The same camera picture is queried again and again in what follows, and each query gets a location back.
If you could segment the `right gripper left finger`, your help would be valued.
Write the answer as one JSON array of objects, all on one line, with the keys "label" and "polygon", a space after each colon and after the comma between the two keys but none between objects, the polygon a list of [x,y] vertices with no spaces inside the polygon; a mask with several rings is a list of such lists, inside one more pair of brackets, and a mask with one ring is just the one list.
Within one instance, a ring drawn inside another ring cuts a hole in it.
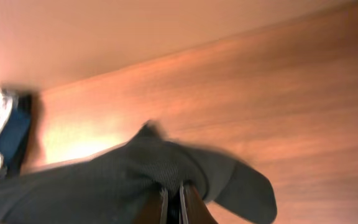
[{"label": "right gripper left finger", "polygon": [[149,194],[144,206],[134,218],[133,224],[166,224],[167,211],[167,189],[154,190]]}]

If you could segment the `black t-shirt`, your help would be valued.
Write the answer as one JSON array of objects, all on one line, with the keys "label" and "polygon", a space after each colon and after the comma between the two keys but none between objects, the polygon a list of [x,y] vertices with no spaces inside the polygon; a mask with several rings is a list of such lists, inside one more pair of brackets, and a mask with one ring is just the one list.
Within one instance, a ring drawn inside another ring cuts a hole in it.
[{"label": "black t-shirt", "polygon": [[0,181],[0,223],[177,222],[186,188],[252,223],[272,223],[277,203],[268,178],[227,154],[164,139],[146,123],[127,143],[90,161]]}]

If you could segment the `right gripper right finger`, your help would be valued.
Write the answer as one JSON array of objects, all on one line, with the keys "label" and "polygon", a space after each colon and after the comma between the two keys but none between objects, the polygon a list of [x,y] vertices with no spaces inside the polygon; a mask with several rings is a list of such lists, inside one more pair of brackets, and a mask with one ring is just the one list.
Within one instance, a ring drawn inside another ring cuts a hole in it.
[{"label": "right gripper right finger", "polygon": [[192,184],[180,186],[180,214],[181,224],[218,224],[210,214],[206,204],[200,197],[196,187]]}]

